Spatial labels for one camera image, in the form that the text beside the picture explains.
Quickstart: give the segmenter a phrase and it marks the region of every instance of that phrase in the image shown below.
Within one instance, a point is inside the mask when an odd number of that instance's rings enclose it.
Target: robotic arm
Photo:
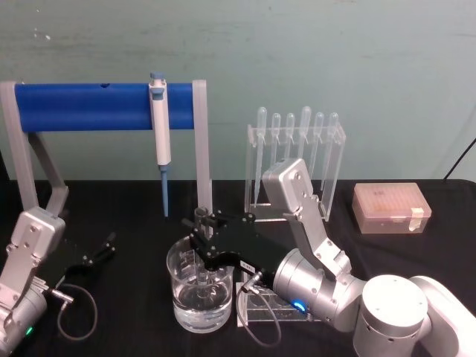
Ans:
[[[62,239],[64,230],[61,218],[40,207],[20,214],[0,275],[0,357],[9,356],[31,332],[46,310],[46,294],[63,301],[61,311],[73,302],[57,290],[67,270],[90,268],[115,251],[110,238],[96,254],[85,255]]]
[[[197,228],[190,235],[206,268],[236,266],[254,275],[249,289],[261,280],[302,312],[353,331],[361,357],[409,357],[417,341],[434,357],[476,356],[475,317],[435,280],[381,275],[365,282],[351,275],[349,258],[327,236],[302,159],[276,163],[263,184],[271,205],[288,219],[297,248],[287,252],[261,237],[253,215],[210,216],[210,239]]]

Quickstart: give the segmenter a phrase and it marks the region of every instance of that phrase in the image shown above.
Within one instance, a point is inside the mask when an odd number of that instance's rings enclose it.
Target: gray cable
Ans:
[[[84,292],[86,294],[86,296],[89,298],[89,300],[91,301],[91,304],[92,304],[92,309],[94,310],[94,321],[93,321],[93,324],[92,324],[92,327],[91,329],[89,330],[88,333],[86,333],[85,335],[83,336],[80,336],[80,337],[74,337],[74,336],[71,336],[69,334],[67,334],[65,332],[65,330],[62,329],[61,327],[61,317],[62,317],[62,314],[63,312],[66,310],[66,309],[63,309],[61,308],[61,310],[59,311],[59,314],[58,314],[58,319],[57,319],[57,325],[58,325],[58,330],[59,330],[59,333],[61,333],[61,335],[64,337],[64,338],[67,338],[68,340],[70,341],[83,341],[83,340],[86,340],[89,336],[92,335],[92,333],[96,330],[96,327],[97,327],[97,305],[96,305],[96,301],[94,301],[94,298],[92,297],[92,295],[86,290],[84,289],[82,286],[78,286],[78,285],[74,285],[74,284],[61,284],[61,286],[65,286],[67,288],[72,288],[72,289],[76,289],[76,290],[80,290],[81,292]]]
[[[263,303],[265,303],[266,307],[268,308],[269,312],[271,313],[271,316],[273,317],[273,320],[274,320],[274,324],[276,325],[276,332],[277,332],[277,339],[275,342],[272,342],[270,344],[267,344],[266,342],[263,342],[261,341],[258,337],[256,337],[256,335],[250,330],[250,328],[245,324],[245,321],[243,320],[243,316],[241,316],[241,313],[239,312],[239,296],[242,292],[244,292],[243,290],[243,287],[241,287],[237,293],[237,301],[236,301],[236,305],[237,305],[237,315],[238,315],[238,318],[241,322],[241,324],[243,325],[243,327],[245,327],[245,330],[246,332],[251,336],[251,338],[254,339],[254,341],[259,344],[261,347],[276,347],[280,342],[281,342],[281,326],[280,326],[280,322],[277,320],[277,317],[276,317],[276,314],[274,313],[273,309],[269,306],[269,303],[268,301],[266,301],[266,299],[261,296],[260,294],[257,294],[256,292],[250,290],[253,294],[255,294],[257,297],[259,297],[261,300],[263,300]]]

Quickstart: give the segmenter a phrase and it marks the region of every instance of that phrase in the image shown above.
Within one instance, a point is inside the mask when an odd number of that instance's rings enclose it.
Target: cable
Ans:
[[[80,337],[74,337],[74,336],[69,335],[69,334],[66,333],[65,330],[61,327],[61,317],[62,317],[63,312],[65,311],[65,308],[66,308],[67,304],[66,304],[66,305],[63,305],[63,307],[62,307],[61,310],[59,311],[58,319],[57,319],[57,326],[58,326],[59,333],[61,333],[61,335],[62,335],[64,338],[67,338],[67,339],[70,340],[70,341],[83,341],[83,340],[86,340],[89,336],[92,335],[92,333],[96,330],[96,327],[97,327],[97,305],[96,305],[96,301],[94,301],[94,298],[92,297],[91,293],[89,293],[89,292],[88,292],[86,289],[84,289],[82,286],[78,286],[78,285],[74,285],[74,284],[67,284],[67,283],[61,284],[61,286],[65,286],[65,287],[67,287],[67,288],[76,289],[76,290],[79,290],[79,291],[84,292],[84,293],[86,294],[86,296],[89,298],[89,300],[90,300],[91,303],[92,303],[92,309],[94,310],[94,321],[93,321],[93,323],[92,323],[91,329],[90,329],[89,332],[86,333],[85,335],[80,336]]]
[[[448,171],[448,173],[446,174],[446,176],[443,178],[443,181],[446,181],[446,179],[451,175],[451,173],[454,171],[454,169],[456,169],[456,166],[458,166],[458,164],[460,163],[461,160],[463,160],[464,156],[468,153],[468,151],[473,147],[473,145],[476,144],[476,138],[470,143],[470,145],[468,145],[468,147],[466,148],[466,150],[464,150],[464,152],[461,154],[461,156],[456,160],[456,162],[454,163],[453,167]]]
[[[236,302],[236,305],[237,305],[237,315],[238,315],[238,318],[239,318],[239,321],[241,322],[241,324],[243,325],[243,327],[245,327],[245,330],[246,332],[251,336],[251,338],[254,339],[254,341],[259,344],[261,347],[268,347],[268,348],[271,348],[271,347],[276,347],[280,342],[281,342],[281,326],[280,326],[280,322],[277,320],[277,317],[273,311],[273,309],[269,306],[269,303],[268,301],[266,301],[266,299],[261,296],[260,294],[257,294],[256,292],[254,292],[253,290],[250,290],[253,294],[255,294],[256,296],[258,296],[259,298],[261,298],[261,300],[263,300],[263,303],[265,303],[266,307],[268,308],[269,312],[271,313],[272,317],[273,317],[273,320],[274,320],[274,324],[276,325],[276,331],[277,331],[277,339],[275,342],[273,343],[270,343],[270,344],[267,344],[266,342],[263,342],[261,341],[258,337],[256,337],[256,335],[250,330],[250,328],[248,327],[247,324],[245,324],[245,321],[243,320],[243,316],[241,316],[241,313],[239,312],[239,296],[242,292],[244,292],[243,290],[243,287],[241,287],[237,293],[237,302]]]

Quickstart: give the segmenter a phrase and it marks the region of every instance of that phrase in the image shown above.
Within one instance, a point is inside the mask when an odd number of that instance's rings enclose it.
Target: gray stand leg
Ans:
[[[208,212],[213,212],[210,155],[208,149],[207,82],[205,80],[194,80],[192,82],[192,89],[196,186],[199,207],[207,208]]]
[[[15,82],[0,83],[0,98],[23,209],[30,210],[38,206],[30,156],[31,145],[52,188],[46,210],[57,216],[61,213],[68,197],[68,187],[51,160],[41,135],[37,133],[27,135],[23,132],[19,109],[16,104],[15,85]]]
[[[29,210],[38,206],[38,198],[31,166],[30,145],[28,145],[27,135],[22,131],[20,114],[16,105],[15,85],[15,82],[0,83],[1,106],[23,209]]]

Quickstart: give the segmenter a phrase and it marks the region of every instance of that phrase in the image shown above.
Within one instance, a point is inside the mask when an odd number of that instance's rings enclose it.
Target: blue cylindrical bar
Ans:
[[[150,130],[147,84],[17,84],[24,132]],[[193,129],[191,83],[168,83],[171,129]]]

